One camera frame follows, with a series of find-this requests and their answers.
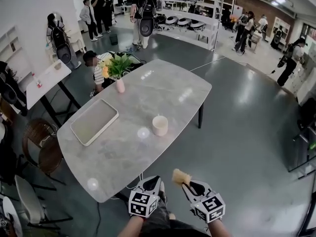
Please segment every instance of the green leaves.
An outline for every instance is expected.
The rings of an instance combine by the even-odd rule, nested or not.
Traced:
[[[119,57],[118,55],[114,55],[114,58],[111,59],[111,63],[108,66],[109,67],[109,75],[116,78],[121,78],[124,70],[128,69],[131,65],[131,61],[127,57],[126,54],[124,54],[122,57]]]

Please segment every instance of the potted plant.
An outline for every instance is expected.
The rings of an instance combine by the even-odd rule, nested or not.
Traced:
[[[122,57],[118,55],[114,55],[114,58],[104,60],[100,62],[100,66],[103,67],[102,75],[105,78],[114,78],[116,79],[116,87],[119,93],[123,93],[125,91],[124,82],[122,80],[123,72],[128,70],[132,64],[126,54]]]

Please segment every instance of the bottle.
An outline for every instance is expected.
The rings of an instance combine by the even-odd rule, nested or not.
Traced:
[[[34,73],[32,73],[32,76],[33,76],[33,79],[34,79],[34,81],[35,81],[35,83],[36,83],[36,86],[37,86],[38,88],[41,88],[41,82],[40,82],[40,80],[36,78],[36,76],[35,76]]]

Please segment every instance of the trash bin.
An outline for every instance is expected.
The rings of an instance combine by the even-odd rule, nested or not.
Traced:
[[[117,34],[110,35],[110,41],[111,41],[111,45],[117,45],[118,44],[118,35]]]

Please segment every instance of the white cup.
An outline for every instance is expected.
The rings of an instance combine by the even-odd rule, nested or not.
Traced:
[[[168,131],[168,119],[164,116],[157,116],[153,119],[153,132],[157,136],[164,136]]]

